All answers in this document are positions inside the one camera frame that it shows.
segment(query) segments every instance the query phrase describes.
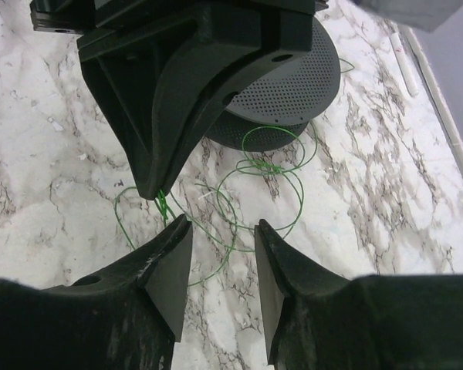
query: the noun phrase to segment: grey spool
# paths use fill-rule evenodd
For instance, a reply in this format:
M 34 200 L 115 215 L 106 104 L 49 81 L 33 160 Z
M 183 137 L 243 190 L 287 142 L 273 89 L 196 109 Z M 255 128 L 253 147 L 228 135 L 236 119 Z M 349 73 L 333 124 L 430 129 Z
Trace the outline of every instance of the grey spool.
M 302 58 L 258 79 L 228 105 L 212 128 L 210 139 L 234 149 L 242 148 L 243 136 L 261 126 L 283 126 L 297 136 L 307 123 L 324 112 L 340 88 L 340 61 L 330 36 L 313 19 L 312 51 Z M 274 150 L 294 137 L 273 129 L 250 136 L 247 151 Z

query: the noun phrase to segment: grey wall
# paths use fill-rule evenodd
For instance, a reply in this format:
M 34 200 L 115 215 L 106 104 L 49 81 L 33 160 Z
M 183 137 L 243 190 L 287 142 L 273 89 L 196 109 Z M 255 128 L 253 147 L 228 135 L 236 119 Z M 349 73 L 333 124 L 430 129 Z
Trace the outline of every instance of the grey wall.
M 415 35 L 463 139 L 463 7 L 433 33 L 415 30 Z

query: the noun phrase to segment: green wire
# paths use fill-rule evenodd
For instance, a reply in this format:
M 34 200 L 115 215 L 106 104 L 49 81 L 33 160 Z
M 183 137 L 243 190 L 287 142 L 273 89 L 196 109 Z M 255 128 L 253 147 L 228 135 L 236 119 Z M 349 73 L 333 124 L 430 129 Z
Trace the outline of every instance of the green wire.
M 340 58 L 340 61 L 345 62 L 346 64 L 350 65 L 350 67 L 351 67 L 350 69 L 347 69 L 346 71 L 341 71 L 341 74 L 351 72 L 351 71 L 353 71 L 355 69 L 355 66 L 352 63 L 348 62 L 347 60 L 345 60 L 343 58 Z
M 247 248 L 247 249 L 237 249 L 235 247 L 235 243 L 236 243 L 236 239 L 237 239 L 237 233 L 238 233 L 238 229 L 243 229 L 243 230 L 254 230 L 253 227 L 249 227 L 249 226 L 246 226 L 244 224 L 240 224 L 238 222 L 238 218 L 237 218 L 237 214 L 236 214 L 236 210 L 235 208 L 233 207 L 232 205 L 232 201 L 230 198 L 226 197 L 224 194 L 223 194 L 223 191 L 221 191 L 221 189 L 224 187 L 224 184 L 225 184 L 225 181 L 231 177 L 232 175 L 236 174 L 236 173 L 240 173 L 240 174 L 243 174 L 243 175 L 250 175 L 250 176 L 261 176 L 261 177 L 264 177 L 264 176 L 275 176 L 275 175 L 281 175 L 283 176 L 288 182 L 289 184 L 291 185 L 291 187 L 293 188 L 297 198 L 298 198 L 298 201 L 299 201 L 299 211 L 295 217 L 295 219 L 290 222 L 289 224 L 287 224 L 286 226 L 284 227 L 279 227 L 279 228 L 276 228 L 277 231 L 282 231 L 282 230 L 286 230 L 286 233 L 283 235 L 283 238 L 287 237 L 293 230 L 293 228 L 295 227 L 295 225 L 297 224 L 299 218 L 302 216 L 302 212 L 303 212 L 303 204 L 304 204 L 304 200 L 305 200 L 305 190 L 304 190 L 304 186 L 302 184 L 302 181 L 300 180 L 300 178 L 298 177 L 298 175 L 296 173 L 294 173 L 294 171 L 297 171 L 299 170 L 300 168 L 306 166 L 307 164 L 309 164 L 310 162 L 312 162 L 312 160 L 314 159 L 315 155 L 317 154 L 317 150 L 318 150 L 318 140 L 317 140 L 317 134 L 316 134 L 316 128 L 315 126 L 312 124 L 312 122 L 310 123 L 310 126 L 313 128 L 313 132 L 314 132 L 314 141 L 315 141 L 315 149 L 314 149 L 314 152 L 312 154 L 312 156 L 309 157 L 308 160 L 306 160 L 306 148 L 305 148 L 305 145 L 300 141 L 299 137 L 297 135 L 295 135 L 294 133 L 288 131 L 287 129 L 284 129 L 282 127 L 277 127 L 277 126 L 261 126 L 261 127 L 257 127 L 255 129 L 252 129 L 251 131 L 249 131 L 247 134 L 245 134 L 245 136 L 243 137 L 242 139 L 242 152 L 244 153 L 245 155 L 245 159 L 244 160 L 240 160 L 237 162 L 236 166 L 235 166 L 235 169 L 233 171 L 231 171 L 230 173 L 228 173 L 222 180 L 221 182 L 219 183 L 218 187 L 214 188 L 214 187 L 210 187 L 208 185 L 204 185 L 202 183 L 196 183 L 195 185 L 197 186 L 200 186 L 200 187 L 204 187 L 206 188 L 208 191 L 212 191 L 216 194 L 216 210 L 218 212 L 218 215 L 225 221 L 227 222 L 230 227 L 231 227 L 231 232 L 232 232 L 232 239 L 231 239 L 231 243 L 228 245 L 226 244 L 223 240 L 219 240 L 218 238 L 216 238 L 215 236 L 213 236 L 208 230 L 206 230 L 206 228 L 202 225 L 201 222 L 199 222 L 199 220 L 197 220 L 195 217 L 193 217 L 188 211 L 186 211 L 182 206 L 181 204 L 177 201 L 177 199 L 175 198 L 175 196 L 173 195 L 172 192 L 170 192 L 170 196 L 172 198 L 172 200 L 175 202 L 175 204 L 177 205 L 178 208 L 180 208 L 180 210 L 186 215 L 186 217 L 192 222 L 194 223 L 194 225 L 196 225 L 197 227 L 199 227 L 203 232 L 204 234 L 209 237 L 210 239 L 212 239 L 216 244 L 218 245 L 221 245 L 222 247 L 224 247 L 226 249 L 226 254 L 225 256 L 223 257 L 223 260 L 221 261 L 218 269 L 216 271 L 214 271 L 212 274 L 209 274 L 207 277 L 201 279 L 200 281 L 196 281 L 195 283 L 192 283 L 192 284 L 189 284 L 189 287 L 193 287 L 195 285 L 199 285 L 199 284 L 203 284 L 205 283 L 206 281 L 210 280 L 211 278 L 213 278 L 214 276 L 216 276 L 217 274 L 219 274 L 221 272 L 221 270 L 225 267 L 225 265 L 228 263 L 229 261 L 229 258 L 230 258 L 230 255 L 233 251 L 237 251 L 237 252 L 243 252 L 243 253 L 251 253 L 253 252 L 254 250 L 251 249 L 251 248 Z M 248 153 L 246 152 L 245 150 L 245 143 L 246 143 L 246 140 L 247 138 L 253 134 L 255 131 L 258 131 L 258 130 L 278 130 L 278 131 L 281 131 L 283 133 L 287 133 L 288 135 L 292 136 L 296 141 L 299 142 L 300 146 L 302 147 L 302 159 L 300 160 L 299 164 L 296 165 L 296 166 L 293 166 L 292 168 L 290 169 L 285 169 L 281 166 L 276 166 L 276 165 L 273 165 L 273 164 L 270 164 L 270 163 L 267 163 L 265 162 L 264 160 L 258 160 L 258 159 L 253 159 L 251 158 Z M 299 186 L 299 189 L 297 188 L 297 186 L 292 182 L 292 180 L 289 178 L 289 175 L 292 175 L 295 177 L 296 179 L 296 182 L 298 183 L 298 186 Z M 133 242 L 132 240 L 130 239 L 127 231 L 125 230 L 125 227 L 123 226 L 123 223 L 122 223 L 122 220 L 118 214 L 118 209 L 117 209 L 117 205 L 118 203 L 120 202 L 120 198 L 129 190 L 136 190 L 136 187 L 128 187 L 126 189 L 124 189 L 120 194 L 117 195 L 117 197 L 115 198 L 115 201 L 113 202 L 114 205 L 113 205 L 113 209 L 115 211 L 115 217 L 117 218 L 117 222 L 118 224 L 120 225 L 120 229 L 122 230 L 123 232 L 123 235 L 125 236 L 125 238 L 127 239 L 127 242 L 129 243 L 129 246 L 130 246 L 130 249 L 132 251 L 135 251 L 135 246 L 133 245 Z M 225 202 L 226 204 L 226 208 L 228 208 L 228 210 L 231 212 L 232 214 L 232 219 L 230 219 L 227 215 L 226 215 L 226 212 L 225 212 L 225 208 L 224 208 L 224 204 L 223 202 Z M 171 209 L 171 207 L 167 204 L 167 200 L 166 200 L 166 197 L 164 195 L 164 193 L 162 191 L 160 191 L 157 195 L 157 198 L 154 200 L 154 203 L 156 205 L 156 208 L 158 209 L 158 211 L 160 212 L 161 214 L 161 218 L 163 220 L 163 224 L 164 226 L 166 227 L 167 226 L 167 222 L 169 220 L 169 216 L 168 214 L 170 214 L 174 219 L 176 218 L 175 216 L 175 213 L 173 212 L 173 210 Z

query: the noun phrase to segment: mounting hole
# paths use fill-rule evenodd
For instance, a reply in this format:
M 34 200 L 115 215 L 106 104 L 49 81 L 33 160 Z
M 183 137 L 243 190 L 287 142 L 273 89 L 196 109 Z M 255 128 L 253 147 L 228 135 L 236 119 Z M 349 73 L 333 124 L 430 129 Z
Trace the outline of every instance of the mounting hole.
M 79 287 L 79 286 L 93 285 L 95 283 L 99 283 L 100 281 L 101 281 L 101 277 L 96 276 L 96 275 L 90 275 L 90 276 L 85 276 L 79 279 L 73 284 L 73 286 Z
M 276 58 L 273 58 L 272 61 L 273 62 L 284 62 L 284 61 L 290 59 L 291 57 L 293 57 L 292 54 L 280 55 L 280 56 L 277 56 Z
M 229 106 L 230 103 L 232 102 L 233 98 L 235 98 L 238 95 L 238 92 L 230 92 L 225 98 L 223 99 L 223 105 L 224 106 Z

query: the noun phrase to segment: black plastic part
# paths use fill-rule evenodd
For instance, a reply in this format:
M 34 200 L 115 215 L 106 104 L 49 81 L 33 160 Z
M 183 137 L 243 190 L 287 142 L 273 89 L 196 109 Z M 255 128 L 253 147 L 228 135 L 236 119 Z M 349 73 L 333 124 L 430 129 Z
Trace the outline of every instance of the black plastic part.
M 247 136 L 243 149 L 247 152 L 265 152 L 279 149 L 295 141 L 296 136 L 300 136 L 308 124 L 306 122 L 294 126 L 279 127 L 281 130 L 288 130 L 294 136 L 279 129 L 258 129 Z M 244 136 L 251 130 L 261 126 L 232 113 L 223 112 L 219 120 L 206 132 L 206 137 L 229 148 L 242 150 Z
M 322 114 L 336 98 L 340 72 L 333 40 L 313 18 L 312 50 L 254 81 L 233 98 L 226 111 L 259 125 L 307 122 Z
M 83 35 L 96 28 L 93 1 L 33 0 L 30 8 L 35 31 Z
M 96 7 L 97 27 L 120 29 L 127 25 L 152 22 L 156 19 L 181 12 L 184 8 L 195 5 L 201 0 L 110 0 Z M 314 15 L 327 8 L 326 0 L 222 0 L 223 3 L 240 8 L 258 8 L 268 11 L 282 9 Z
M 169 370 L 191 252 L 191 223 L 181 216 L 70 287 L 38 291 L 0 280 L 0 369 Z
M 255 229 L 268 361 L 276 370 L 463 369 L 463 276 L 348 281 Z
M 39 12 L 56 13 L 65 10 L 73 0 L 32 0 Z
M 136 29 L 78 40 L 84 79 L 125 149 L 139 194 L 170 192 L 229 103 L 311 49 L 312 16 L 203 2 Z

